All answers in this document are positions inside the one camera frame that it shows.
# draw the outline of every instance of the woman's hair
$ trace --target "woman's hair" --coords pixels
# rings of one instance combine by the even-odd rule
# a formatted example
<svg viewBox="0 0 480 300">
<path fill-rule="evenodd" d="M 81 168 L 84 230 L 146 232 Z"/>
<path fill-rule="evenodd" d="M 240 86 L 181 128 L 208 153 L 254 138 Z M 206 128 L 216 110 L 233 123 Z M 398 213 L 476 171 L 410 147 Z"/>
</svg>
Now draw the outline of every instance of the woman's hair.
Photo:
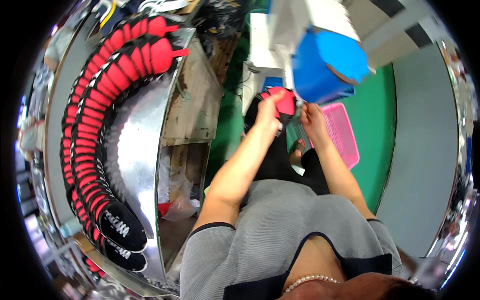
<svg viewBox="0 0 480 300">
<path fill-rule="evenodd" d="M 392 285 L 380 300 L 409 300 L 422 299 L 433 300 L 435 294 L 429 290 L 409 283 L 405 280 L 392 280 Z"/>
</svg>

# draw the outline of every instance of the plastic bag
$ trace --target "plastic bag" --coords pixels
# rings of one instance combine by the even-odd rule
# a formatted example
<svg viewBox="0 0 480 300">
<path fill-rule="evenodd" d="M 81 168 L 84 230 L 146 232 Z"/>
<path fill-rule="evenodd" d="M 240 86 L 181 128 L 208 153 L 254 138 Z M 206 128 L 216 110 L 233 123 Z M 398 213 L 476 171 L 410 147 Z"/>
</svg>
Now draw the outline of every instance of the plastic bag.
<svg viewBox="0 0 480 300">
<path fill-rule="evenodd" d="M 193 184 L 181 171 L 172 170 L 170 175 L 170 199 L 175 200 L 170 205 L 167 213 L 162 217 L 165 220 L 180 221 L 193 216 L 197 207 L 190 200 Z"/>
</svg>

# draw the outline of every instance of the green floor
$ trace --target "green floor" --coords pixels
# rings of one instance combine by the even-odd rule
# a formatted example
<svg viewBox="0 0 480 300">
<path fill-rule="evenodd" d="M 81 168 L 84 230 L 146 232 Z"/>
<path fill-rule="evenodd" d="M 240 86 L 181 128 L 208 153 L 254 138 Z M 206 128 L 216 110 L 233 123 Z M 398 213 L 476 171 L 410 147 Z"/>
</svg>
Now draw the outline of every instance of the green floor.
<svg viewBox="0 0 480 300">
<path fill-rule="evenodd" d="M 243 131 L 241 115 L 241 68 L 249 51 L 244 33 L 230 63 L 224 85 L 216 138 L 212 141 L 205 186 L 236 151 Z M 360 185 L 368 208 L 374 212 L 390 167 L 395 133 L 395 83 L 393 68 L 387 65 L 377 75 L 356 87 L 356 94 L 342 99 L 357 141 L 360 162 L 352 173 Z"/>
</svg>

